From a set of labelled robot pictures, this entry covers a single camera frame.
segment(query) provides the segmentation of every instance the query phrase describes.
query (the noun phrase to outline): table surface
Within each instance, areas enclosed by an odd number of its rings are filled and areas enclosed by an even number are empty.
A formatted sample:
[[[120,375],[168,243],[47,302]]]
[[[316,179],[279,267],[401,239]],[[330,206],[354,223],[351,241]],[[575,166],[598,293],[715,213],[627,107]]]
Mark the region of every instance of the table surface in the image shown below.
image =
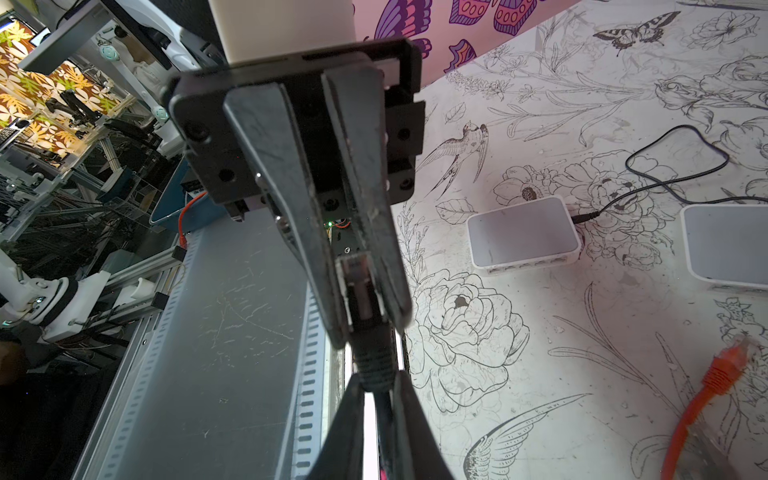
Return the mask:
[[[598,209],[648,184],[624,160],[679,124],[733,159],[682,194],[768,197],[768,12],[684,3],[584,0],[420,94],[416,190],[393,211],[412,379],[456,478],[658,478],[680,413],[739,333],[758,358],[703,417],[741,478],[768,477],[768,299],[696,289],[671,195],[579,225],[570,266],[472,272],[471,214],[549,194]],[[721,161],[678,131],[634,166],[666,180]]]

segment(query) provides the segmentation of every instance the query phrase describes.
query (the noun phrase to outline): black power cable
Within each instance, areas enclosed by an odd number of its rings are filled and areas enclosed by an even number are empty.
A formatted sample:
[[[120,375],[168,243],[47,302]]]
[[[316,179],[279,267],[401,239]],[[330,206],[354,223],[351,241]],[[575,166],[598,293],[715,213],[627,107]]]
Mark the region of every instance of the black power cable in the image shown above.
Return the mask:
[[[682,178],[673,178],[672,180],[666,180],[666,181],[659,180],[656,177],[652,177],[649,174],[637,171],[634,168],[632,168],[632,166],[630,165],[630,162],[637,155],[639,155],[642,152],[646,151],[647,149],[653,147],[655,144],[659,143],[664,138],[666,138],[667,135],[669,135],[669,134],[671,134],[671,133],[673,133],[675,131],[681,130],[681,129],[694,131],[696,133],[696,135],[699,137],[699,139],[705,145],[707,145],[711,150],[717,152],[722,158],[725,159],[725,161],[723,161],[722,164],[719,164],[719,165],[717,165],[714,168],[710,168],[709,170],[700,172],[698,174],[688,175],[687,177],[682,177]],[[601,208],[598,211],[591,212],[589,214],[574,215],[573,217],[571,217],[571,220],[573,221],[574,224],[579,224],[579,223],[587,222],[589,220],[594,220],[595,218],[599,217],[603,212],[605,212],[611,205],[615,204],[619,200],[623,200],[624,198],[630,197],[632,195],[639,194],[642,191],[650,190],[652,188],[657,188],[657,187],[663,187],[667,192],[669,192],[678,201],[680,201],[683,204],[687,204],[687,205],[721,204],[723,202],[730,202],[730,201],[734,201],[734,200],[755,200],[755,201],[759,201],[759,202],[767,202],[768,203],[768,198],[765,198],[765,197],[725,197],[725,198],[718,198],[717,200],[705,200],[705,201],[697,202],[697,201],[688,200],[687,198],[682,197],[676,191],[672,190],[672,188],[670,187],[671,184],[677,184],[677,183],[680,183],[680,182],[684,182],[686,180],[693,180],[694,178],[704,177],[706,175],[713,174],[713,173],[715,173],[715,172],[717,172],[719,170],[723,170],[729,163],[730,163],[730,155],[728,154],[728,152],[726,152],[722,148],[719,148],[719,147],[711,144],[709,141],[707,141],[707,139],[704,138],[704,136],[701,134],[701,132],[699,131],[698,128],[694,127],[693,125],[677,125],[676,127],[672,127],[670,130],[668,130],[666,133],[661,135],[659,138],[657,138],[653,142],[649,143],[645,147],[642,147],[640,150],[634,152],[632,155],[627,157],[627,160],[624,161],[624,167],[627,169],[627,171],[632,172],[633,174],[637,175],[638,177],[647,178],[648,180],[651,180],[654,183],[652,183],[650,185],[646,185],[645,187],[636,188],[635,190],[629,191],[629,192],[627,192],[627,193],[625,193],[623,195],[619,195],[618,197],[616,197],[613,200],[611,200],[610,202],[608,202],[605,205],[605,207]]]

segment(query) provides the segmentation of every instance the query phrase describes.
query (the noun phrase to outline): blue tray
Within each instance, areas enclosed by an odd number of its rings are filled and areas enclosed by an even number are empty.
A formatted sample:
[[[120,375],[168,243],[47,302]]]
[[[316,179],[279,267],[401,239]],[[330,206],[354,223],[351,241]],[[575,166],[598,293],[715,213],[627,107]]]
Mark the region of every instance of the blue tray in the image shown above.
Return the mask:
[[[181,187],[181,180],[187,171],[190,169],[190,165],[186,159],[183,159],[179,166],[176,167],[173,177],[170,178],[165,191],[160,197],[160,201],[157,202],[152,211],[152,215],[149,218],[149,224],[154,226],[165,227],[168,230],[177,230],[179,224],[179,214],[184,205],[187,204],[189,196]],[[209,196],[195,202],[189,210],[184,214],[184,232],[192,232],[200,228],[205,227],[209,223],[213,222],[219,217],[223,217],[227,214],[224,207],[216,205]]]

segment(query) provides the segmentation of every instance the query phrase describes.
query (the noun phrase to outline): pink butterfly pattern paper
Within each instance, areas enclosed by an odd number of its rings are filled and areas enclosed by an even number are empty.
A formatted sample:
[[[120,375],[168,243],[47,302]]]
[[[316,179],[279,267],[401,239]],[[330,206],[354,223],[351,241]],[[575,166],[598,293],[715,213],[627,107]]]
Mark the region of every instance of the pink butterfly pattern paper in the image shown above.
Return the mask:
[[[359,40],[410,39],[422,53],[425,86],[576,3],[578,0],[356,0],[355,30]]]

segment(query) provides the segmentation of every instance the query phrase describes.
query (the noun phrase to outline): bird drawing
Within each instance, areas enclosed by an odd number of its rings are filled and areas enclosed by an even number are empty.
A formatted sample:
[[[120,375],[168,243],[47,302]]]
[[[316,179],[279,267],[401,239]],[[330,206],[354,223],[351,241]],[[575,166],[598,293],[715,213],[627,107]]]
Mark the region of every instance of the bird drawing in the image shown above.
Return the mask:
[[[467,480],[508,480],[509,467],[515,463],[522,443],[533,425],[549,412],[573,403],[590,393],[582,393],[545,403],[503,422],[479,439],[464,457]]]
[[[474,153],[478,154],[478,172],[475,174],[473,182],[477,181],[480,176],[480,170],[482,169],[483,162],[485,162],[485,155],[488,153],[488,128],[484,124],[478,127],[470,121],[464,125],[464,135],[461,138],[449,138],[442,142],[431,154],[427,155],[427,158],[419,164],[416,171],[443,157],[453,157],[453,163],[451,163],[445,175],[429,191],[429,193],[433,192],[434,189],[447,180],[448,184],[445,185],[445,189],[440,194],[440,197],[442,197],[448,191],[453,180],[456,179],[458,170],[462,167],[464,161]]]

